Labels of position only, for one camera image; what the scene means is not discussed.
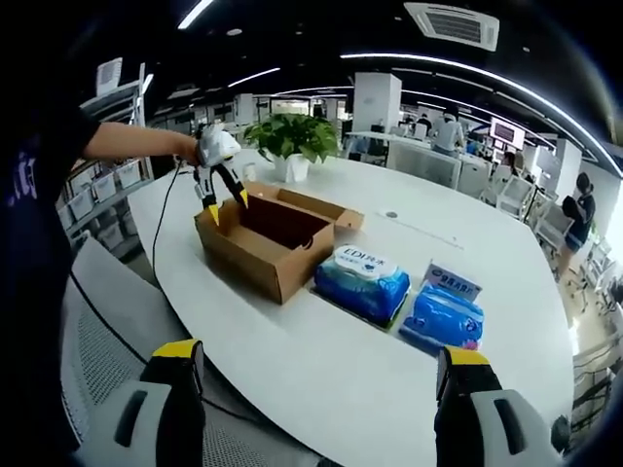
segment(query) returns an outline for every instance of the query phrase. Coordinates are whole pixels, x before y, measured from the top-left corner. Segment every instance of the cardboard box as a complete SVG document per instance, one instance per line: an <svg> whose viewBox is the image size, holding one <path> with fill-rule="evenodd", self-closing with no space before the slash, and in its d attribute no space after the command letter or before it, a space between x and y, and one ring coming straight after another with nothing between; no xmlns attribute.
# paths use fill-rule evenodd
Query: cardboard box
<svg viewBox="0 0 623 467"><path fill-rule="evenodd" d="M335 226L358 230L363 215L289 190L247 182L249 207L228 199L217 226L195 217L203 247L284 304L333 252Z"/></svg>

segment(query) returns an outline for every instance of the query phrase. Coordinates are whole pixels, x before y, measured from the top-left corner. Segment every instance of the oval table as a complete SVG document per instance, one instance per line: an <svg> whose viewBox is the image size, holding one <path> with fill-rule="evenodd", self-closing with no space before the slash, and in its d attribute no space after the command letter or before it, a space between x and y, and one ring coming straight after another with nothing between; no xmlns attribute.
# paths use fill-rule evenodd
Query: oval table
<svg viewBox="0 0 623 467"><path fill-rule="evenodd" d="M253 150L236 156L239 173L249 162L260 181L274 182L272 165ZM129 198L150 261L171 177ZM548 425L570 415L565 311L527 226L458 192L361 162L329 158L288 188L365 214L361 232L339 234L338 244L371 249L413 277L434 259L481 285L481 351L502 386L519 391ZM215 189L229 196L220 180ZM307 288L279 306L212 268L194 225L201 209L192 175L181 173L159 233L156 272L229 383L292 437L344 466L434 466L436 360Z"/></svg>

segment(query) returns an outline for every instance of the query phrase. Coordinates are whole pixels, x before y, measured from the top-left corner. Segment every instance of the black sleeve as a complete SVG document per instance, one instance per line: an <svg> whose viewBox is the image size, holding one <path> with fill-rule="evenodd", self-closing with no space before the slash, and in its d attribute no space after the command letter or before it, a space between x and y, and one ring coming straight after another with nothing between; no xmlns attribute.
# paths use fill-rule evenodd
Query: black sleeve
<svg viewBox="0 0 623 467"><path fill-rule="evenodd" d="M41 150L52 195L58 198L71 168L100 123L86 116L70 99L50 99L41 113Z"/></svg>

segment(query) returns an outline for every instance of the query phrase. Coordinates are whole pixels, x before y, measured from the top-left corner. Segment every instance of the green plant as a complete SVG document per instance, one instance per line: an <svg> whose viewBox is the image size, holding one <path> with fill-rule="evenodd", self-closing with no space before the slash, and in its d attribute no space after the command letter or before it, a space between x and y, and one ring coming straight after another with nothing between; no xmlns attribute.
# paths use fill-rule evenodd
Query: green plant
<svg viewBox="0 0 623 467"><path fill-rule="evenodd" d="M338 139L331 124L308 115L271 115L266 121L247 128L244 138L256 145L264 158L267 152L284 159L302 154L310 162L317 158L324 162L327 156L338 152Z"/></svg>

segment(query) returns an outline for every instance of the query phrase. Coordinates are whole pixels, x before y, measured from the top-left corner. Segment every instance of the storage bin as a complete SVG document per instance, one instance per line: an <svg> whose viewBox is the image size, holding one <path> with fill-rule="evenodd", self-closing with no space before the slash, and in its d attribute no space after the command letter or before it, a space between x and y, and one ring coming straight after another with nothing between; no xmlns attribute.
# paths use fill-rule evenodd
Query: storage bin
<svg viewBox="0 0 623 467"><path fill-rule="evenodd" d="M84 190L73 197L68 203L76 220L80 220L93 211L93 196L91 190Z"/></svg>
<svg viewBox="0 0 623 467"><path fill-rule="evenodd" d="M93 187L95 188L95 194L97 195L97 200L99 202L113 197L117 193L117 188L115 187L115 174L110 173L99 180L95 180L93 182Z"/></svg>
<svg viewBox="0 0 623 467"><path fill-rule="evenodd" d="M140 167L138 161L130 162L117 169L121 186L125 189L140 181Z"/></svg>
<svg viewBox="0 0 623 467"><path fill-rule="evenodd" d="M65 230L73 226L74 218L71 215L68 205L65 204L58 210L58 219L60 219L60 223Z"/></svg>
<svg viewBox="0 0 623 467"><path fill-rule="evenodd" d="M79 194L86 190L92 182L92 173L90 170L84 170L78 175L74 176L69 184L71 185L71 191L74 194Z"/></svg>
<svg viewBox="0 0 623 467"><path fill-rule="evenodd" d="M106 229L102 229L97 238L109 250L119 246L124 241L124 235L121 233L121 228L119 227L118 222L114 223L110 227L107 227Z"/></svg>
<svg viewBox="0 0 623 467"><path fill-rule="evenodd" d="M123 217L124 227L126 228L126 234L128 235L137 235L138 230L136 229L136 224L134 224L134 219L132 219L131 212L127 212Z"/></svg>

